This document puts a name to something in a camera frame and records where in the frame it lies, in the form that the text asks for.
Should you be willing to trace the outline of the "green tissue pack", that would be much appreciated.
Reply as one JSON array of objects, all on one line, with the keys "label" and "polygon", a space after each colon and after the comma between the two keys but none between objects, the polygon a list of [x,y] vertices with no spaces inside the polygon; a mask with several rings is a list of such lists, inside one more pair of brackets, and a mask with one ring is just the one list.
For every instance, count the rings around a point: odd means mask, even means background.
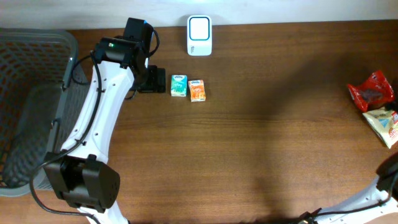
[{"label": "green tissue pack", "polygon": [[170,84],[171,96],[186,97],[187,95],[187,76],[172,75]]}]

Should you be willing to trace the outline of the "orange tissue pack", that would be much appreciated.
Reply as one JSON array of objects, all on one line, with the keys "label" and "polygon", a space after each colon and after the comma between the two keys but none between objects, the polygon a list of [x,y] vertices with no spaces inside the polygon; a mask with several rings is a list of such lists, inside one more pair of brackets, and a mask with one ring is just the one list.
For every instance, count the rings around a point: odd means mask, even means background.
[{"label": "orange tissue pack", "polygon": [[200,102],[206,100],[205,86],[203,80],[190,80],[188,81],[190,89],[191,102]]}]

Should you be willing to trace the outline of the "red snack bag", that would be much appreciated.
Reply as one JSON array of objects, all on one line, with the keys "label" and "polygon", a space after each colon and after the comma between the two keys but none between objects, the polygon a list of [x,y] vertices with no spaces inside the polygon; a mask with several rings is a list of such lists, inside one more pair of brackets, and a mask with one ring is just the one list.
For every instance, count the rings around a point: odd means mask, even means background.
[{"label": "red snack bag", "polygon": [[382,106],[395,100],[394,90],[380,70],[373,72],[362,84],[347,84],[347,88],[355,105],[363,113],[372,106]]}]

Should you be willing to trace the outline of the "cream snack bag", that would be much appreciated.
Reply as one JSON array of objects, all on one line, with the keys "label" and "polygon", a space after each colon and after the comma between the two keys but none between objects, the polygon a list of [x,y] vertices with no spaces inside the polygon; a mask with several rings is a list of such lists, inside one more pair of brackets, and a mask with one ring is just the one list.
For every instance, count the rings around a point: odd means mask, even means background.
[{"label": "cream snack bag", "polygon": [[397,112],[385,106],[363,113],[370,127],[390,149],[397,143]]}]

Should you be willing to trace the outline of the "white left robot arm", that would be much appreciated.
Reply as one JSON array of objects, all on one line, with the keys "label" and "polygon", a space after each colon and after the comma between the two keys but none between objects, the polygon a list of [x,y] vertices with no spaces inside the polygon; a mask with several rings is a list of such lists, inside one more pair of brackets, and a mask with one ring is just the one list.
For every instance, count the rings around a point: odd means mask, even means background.
[{"label": "white left robot arm", "polygon": [[128,223],[118,206],[120,175],[107,165],[109,144],[127,93],[164,93],[165,69],[149,65],[157,31],[129,18],[123,35],[103,37],[91,51],[93,77],[80,115],[58,153],[49,152],[44,171],[60,200],[90,223]]}]

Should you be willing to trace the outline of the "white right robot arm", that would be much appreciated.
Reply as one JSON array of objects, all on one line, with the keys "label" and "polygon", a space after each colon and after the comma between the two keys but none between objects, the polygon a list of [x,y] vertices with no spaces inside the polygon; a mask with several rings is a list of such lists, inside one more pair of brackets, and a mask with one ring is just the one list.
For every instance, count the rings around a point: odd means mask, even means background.
[{"label": "white right robot arm", "polygon": [[360,224],[397,212],[397,153],[376,170],[377,177],[364,190],[328,208],[305,212],[298,224]]}]

